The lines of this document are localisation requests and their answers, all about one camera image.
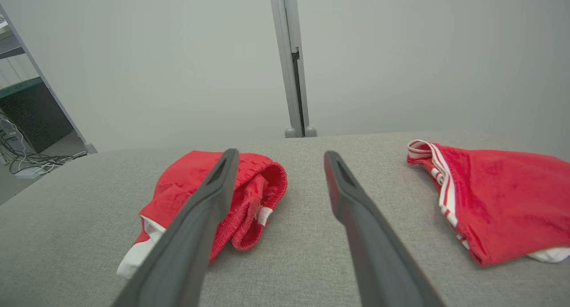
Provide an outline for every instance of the white stripe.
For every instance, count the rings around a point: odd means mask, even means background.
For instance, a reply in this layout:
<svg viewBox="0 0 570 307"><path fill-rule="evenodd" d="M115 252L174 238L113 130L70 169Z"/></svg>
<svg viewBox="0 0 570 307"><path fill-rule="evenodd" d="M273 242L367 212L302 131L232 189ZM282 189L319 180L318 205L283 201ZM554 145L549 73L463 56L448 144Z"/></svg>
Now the white stripe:
<svg viewBox="0 0 570 307"><path fill-rule="evenodd" d="M448 189L448 203L447 203L446 207L449 209L449 211L454 216L453 220L456 222L454 224L454 226L457 226L457 218L455 217L455 214L456 214L456 186L453 183L451 170L449 169L448 163L445 161L444 155L441 154L440 150L434 144L432 144L432 143L428 143L428 144L430 145L430 148L432 149L432 151L434 151L437 154L437 156L439 156L439 159L441 160L442 165L444 167L444 171L446 173L446 180L448 180L448 183L450 184L449 189Z"/></svg>
<svg viewBox="0 0 570 307"><path fill-rule="evenodd" d="M262 207L258 213L257 223L262 226L265 226L265 224L267 223L267 218L269 218L269 215L271 213L273 213L273 209L269 207Z"/></svg>
<svg viewBox="0 0 570 307"><path fill-rule="evenodd" d="M421 147L424 144L427 144L426 141L414 140L414 141L407 144L407 149L413 150L415 152L431 153L432 152L431 150L418 149L419 147Z"/></svg>
<svg viewBox="0 0 570 307"><path fill-rule="evenodd" d="M434 179L437 179L437 174L438 174L438 173L440 173L440 171L439 171L438 169L435 169L435 168L432 169L431 174L432 174L432 177L433 177Z"/></svg>
<svg viewBox="0 0 570 307"><path fill-rule="evenodd" d="M568 247L554 247L529 254L530 258L534 258L539 262L549 262L551 264L562 262L562 260L568 258L568 256L570 256L570 248Z"/></svg>
<svg viewBox="0 0 570 307"><path fill-rule="evenodd" d="M442 210L442 212L445 214L445 212L448 210L447 207L444 206L444 200L445 200L445 189L447 188L449 183L449 179L447 177L444 177L444 183L442 183L441 185L441 191L440 191L440 207L445 208L445 210Z"/></svg>
<svg viewBox="0 0 570 307"><path fill-rule="evenodd" d="M145 242L137 242L126 252L125 257L121 260L117 268L117 274L125 278L133 277L138 267L143 264L142 262L144 262L148 254L152 251L152 248L159 242L166 231L158 222L145 216L140 217L144 222L144 232L148 234L150 239Z"/></svg>
<svg viewBox="0 0 570 307"><path fill-rule="evenodd" d="M436 157L436 155L439 155L439 153L436 152L436 149L434 147L433 144L431 143L427 143L430 147L430 149L432 150L433 156L432 156L432 163L433 165L435 165L435 167L442 173L442 175L444 175L445 179L448 178L448 170L446 169L446 167L444 167L444 165L440 162L440 160Z"/></svg>
<svg viewBox="0 0 570 307"><path fill-rule="evenodd" d="M448 221L450 224L452 224L454 228L457 228L457 222L458 222L457 217L454 214L452 214L451 211L449 211L448 214Z"/></svg>
<svg viewBox="0 0 570 307"><path fill-rule="evenodd" d="M412 153L412 152L408 152L407 156L409 156L412 159L421 159L421 158L429 158L432 156L432 153L422 153L421 155L417 154L417 153Z"/></svg>
<svg viewBox="0 0 570 307"><path fill-rule="evenodd" d="M467 248L467 250L471 250L471 247L469 246L469 243L467 242L467 240L463 240L463 241L461 242L461 244L462 244L465 248Z"/></svg>

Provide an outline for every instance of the red fabric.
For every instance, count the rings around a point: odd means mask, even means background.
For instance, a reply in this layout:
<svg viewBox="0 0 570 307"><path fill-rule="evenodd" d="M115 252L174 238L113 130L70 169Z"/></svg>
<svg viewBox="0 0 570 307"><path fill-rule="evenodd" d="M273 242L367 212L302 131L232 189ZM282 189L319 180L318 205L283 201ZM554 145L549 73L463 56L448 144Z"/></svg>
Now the red fabric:
<svg viewBox="0 0 570 307"><path fill-rule="evenodd" d="M448 201L454 201L455 230L468 241L469 254L479 265L570 247L570 163L533 153L465 150L436 143L431 143L436 149L427 152L431 148L422 142L411 142L407 162L421 164L432 175L444 192L446 217L453 214ZM446 162L454 190L444 182L440 186L433 176L438 161Z"/></svg>
<svg viewBox="0 0 570 307"><path fill-rule="evenodd" d="M221 152L192 151L181 157L160 177L153 199L140 215L168 228L221 155ZM286 189L287 174L279 163L262 155L240 153L232 205L216 230L210 264L230 239L237 250L252 248L265 228L257 223L257 213L262 207L274 209ZM143 228L135 244L148 239Z"/></svg>

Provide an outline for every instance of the gray fabric surface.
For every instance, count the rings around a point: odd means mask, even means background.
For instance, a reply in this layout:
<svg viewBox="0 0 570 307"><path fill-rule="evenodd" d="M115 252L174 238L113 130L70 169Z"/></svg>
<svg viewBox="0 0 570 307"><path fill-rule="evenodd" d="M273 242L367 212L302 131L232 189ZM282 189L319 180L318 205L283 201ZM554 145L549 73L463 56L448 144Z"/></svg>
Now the gray fabric surface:
<svg viewBox="0 0 570 307"><path fill-rule="evenodd" d="M486 269L472 262L440 214L428 175L405 162L413 139L521 149L497 136L429 132L200 147L269 156L289 177L257 246L247 252L226 246L208 268L201 306L360 304L344 228L330 211L322 169L328 149L342 155L447 305L568 305L570 262L521 258ZM140 232L138 211L163 170L191 150L83 157L0 206L0 305L110 305L126 283L115 272Z"/></svg>

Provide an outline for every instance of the gray tabletop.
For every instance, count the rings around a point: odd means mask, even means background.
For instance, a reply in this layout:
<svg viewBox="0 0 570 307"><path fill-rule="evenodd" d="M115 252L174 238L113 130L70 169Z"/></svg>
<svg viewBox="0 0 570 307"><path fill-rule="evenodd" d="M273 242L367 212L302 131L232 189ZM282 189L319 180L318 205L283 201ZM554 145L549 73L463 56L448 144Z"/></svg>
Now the gray tabletop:
<svg viewBox="0 0 570 307"><path fill-rule="evenodd" d="M168 165L193 149L237 147L285 167L289 188L247 252L226 246L208 268L201 306L358 306L344 228L330 211L324 151L352 173L449 306L568 305L570 262L530 258L482 269L456 240L407 143L520 150L483 133L409 132L98 153L50 173L0 206L0 305L108 306L116 268L140 232L139 210Z"/></svg>

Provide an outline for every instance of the white cable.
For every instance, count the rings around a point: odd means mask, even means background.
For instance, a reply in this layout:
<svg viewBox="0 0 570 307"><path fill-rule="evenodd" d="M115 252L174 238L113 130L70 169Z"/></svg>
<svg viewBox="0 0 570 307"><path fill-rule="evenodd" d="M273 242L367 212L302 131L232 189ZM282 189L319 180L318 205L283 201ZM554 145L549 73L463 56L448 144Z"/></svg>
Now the white cable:
<svg viewBox="0 0 570 307"><path fill-rule="evenodd" d="M79 153L75 153L75 155L73 155L73 156L66 157L65 162L67 163L67 161L71 161L71 160L75 159L75 157L77 157L79 155L83 155L83 153L87 153L87 151L81 151Z"/></svg>
<svg viewBox="0 0 570 307"><path fill-rule="evenodd" d="M4 116L2 116L0 118L0 122L2 121L6 121L8 123L10 123L14 129L16 130L16 132L18 132L21 136L22 136L22 140L20 140L20 143L22 144L24 150L22 151L22 153L24 153L24 157L20 160L20 163L18 164L18 171L20 170L20 167L22 167L22 162L25 161L25 159L27 158L27 154L26 154L26 145L24 145L24 135L22 134L22 132L20 132L20 130L18 130L18 127L16 127L16 124L10 122L10 120L8 120L7 118L5 118Z"/></svg>
<svg viewBox="0 0 570 307"><path fill-rule="evenodd" d="M40 175L45 175L46 173L48 173L49 171L52 171L53 169L57 168L57 167L61 167L61 165L58 164L53 164L53 163L47 163L45 165L51 165L51 168L47 169L45 172L40 172Z"/></svg>
<svg viewBox="0 0 570 307"><path fill-rule="evenodd" d="M16 131L18 131L18 133L22 136L22 140L20 141L20 143L22 143L24 147L24 151L22 151L24 153L24 159L21 159L20 163L18 164L18 171L20 171L20 166L22 165L22 162L26 159L28 155L26 154L26 145L24 145L24 135L18 130L18 128L13 123L12 125L14 126L14 129L16 129Z"/></svg>

